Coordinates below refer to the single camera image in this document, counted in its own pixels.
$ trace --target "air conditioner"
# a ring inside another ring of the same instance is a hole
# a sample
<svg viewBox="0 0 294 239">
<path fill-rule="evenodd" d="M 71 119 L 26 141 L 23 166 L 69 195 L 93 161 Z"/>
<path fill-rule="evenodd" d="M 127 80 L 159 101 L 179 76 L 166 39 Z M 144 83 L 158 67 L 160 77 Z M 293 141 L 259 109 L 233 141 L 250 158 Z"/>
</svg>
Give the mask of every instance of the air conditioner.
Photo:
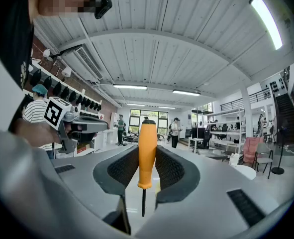
<svg viewBox="0 0 294 239">
<path fill-rule="evenodd" d="M 97 82 L 102 79 L 102 74 L 83 46 L 79 45 L 64 52 L 62 59 L 84 80 Z"/>
</svg>

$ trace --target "orange screwdriver handle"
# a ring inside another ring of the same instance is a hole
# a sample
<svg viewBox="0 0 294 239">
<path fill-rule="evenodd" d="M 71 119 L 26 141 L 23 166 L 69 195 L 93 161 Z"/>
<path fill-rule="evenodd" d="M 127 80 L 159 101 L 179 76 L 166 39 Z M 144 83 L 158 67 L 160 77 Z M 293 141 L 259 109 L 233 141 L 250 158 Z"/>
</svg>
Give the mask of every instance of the orange screwdriver handle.
<svg viewBox="0 0 294 239">
<path fill-rule="evenodd" d="M 144 120 L 139 134 L 139 182 L 142 189 L 151 188 L 151 172 L 156 158 L 157 127 L 153 120 Z"/>
</svg>

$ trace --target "brick wall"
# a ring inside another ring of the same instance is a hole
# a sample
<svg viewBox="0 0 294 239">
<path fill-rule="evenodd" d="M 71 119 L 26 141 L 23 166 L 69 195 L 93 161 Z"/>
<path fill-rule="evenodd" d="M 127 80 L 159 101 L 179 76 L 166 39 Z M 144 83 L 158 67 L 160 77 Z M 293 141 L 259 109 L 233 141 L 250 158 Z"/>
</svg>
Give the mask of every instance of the brick wall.
<svg viewBox="0 0 294 239">
<path fill-rule="evenodd" d="M 54 61 L 51 62 L 49 60 L 47 60 L 47 58 L 43 57 L 43 51 L 46 49 L 46 47 L 41 43 L 41 41 L 34 36 L 33 38 L 33 58 L 35 59 L 40 59 L 41 61 L 39 62 L 39 64 L 46 69 L 47 71 L 49 71 L 51 74 L 55 75 L 58 79 L 62 80 L 63 79 L 63 75 L 62 75 L 62 71 L 65 68 L 65 65 L 63 65 L 61 62 L 57 62 L 57 64 L 59 65 L 53 65 Z M 32 92 L 32 86 L 29 83 L 29 80 L 26 82 L 24 88 L 28 91 Z M 117 112 L 117 107 L 115 107 L 113 104 L 111 104 L 109 101 L 107 101 L 105 98 L 103 98 L 101 95 L 99 95 L 97 92 L 95 92 L 94 90 L 92 90 L 88 85 L 86 85 L 84 82 L 82 82 L 76 75 L 74 75 L 73 73 L 71 74 L 71 76 L 69 78 L 65 78 L 65 83 L 68 84 L 69 86 L 73 87 L 74 89 L 78 90 L 78 91 L 82 91 L 82 89 L 85 89 L 85 95 L 100 102 L 101 100 L 101 110 L 100 113 L 104 114 L 104 120 L 109 124 L 110 123 L 110 117 L 111 117 L 111 113 L 116 113 Z M 48 91 L 48 97 L 53 96 L 53 88 L 50 88 Z M 94 111 L 92 109 L 89 109 L 88 107 L 88 112 L 92 112 L 92 113 L 97 113 L 97 111 Z"/>
</svg>

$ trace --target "black pants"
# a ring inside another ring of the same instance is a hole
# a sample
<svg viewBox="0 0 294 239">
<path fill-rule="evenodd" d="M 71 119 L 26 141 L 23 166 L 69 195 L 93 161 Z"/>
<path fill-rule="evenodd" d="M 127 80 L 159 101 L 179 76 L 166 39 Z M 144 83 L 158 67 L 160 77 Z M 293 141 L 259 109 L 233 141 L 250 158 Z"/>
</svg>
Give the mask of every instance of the black pants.
<svg viewBox="0 0 294 239">
<path fill-rule="evenodd" d="M 122 144 L 122 133 L 123 133 L 122 130 L 118 130 L 118 143 L 119 144 Z"/>
<path fill-rule="evenodd" d="M 178 144 L 178 136 L 177 135 L 175 135 L 175 136 L 172 135 L 171 147 L 172 148 L 177 148 L 177 144 Z"/>
</svg>

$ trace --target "pink cloth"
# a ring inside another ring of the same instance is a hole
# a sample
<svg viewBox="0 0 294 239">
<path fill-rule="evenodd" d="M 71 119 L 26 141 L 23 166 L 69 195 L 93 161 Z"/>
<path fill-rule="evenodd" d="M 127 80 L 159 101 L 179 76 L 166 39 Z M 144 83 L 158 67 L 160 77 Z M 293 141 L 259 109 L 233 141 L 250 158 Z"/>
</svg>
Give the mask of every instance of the pink cloth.
<svg viewBox="0 0 294 239">
<path fill-rule="evenodd" d="M 253 163 L 255 152 L 257 150 L 257 146 L 261 142 L 264 142 L 263 137 L 256 137 L 256 138 L 255 137 L 247 137 L 246 138 L 244 148 L 243 148 L 243 152 L 244 152 L 243 161 L 244 162 Z"/>
</svg>

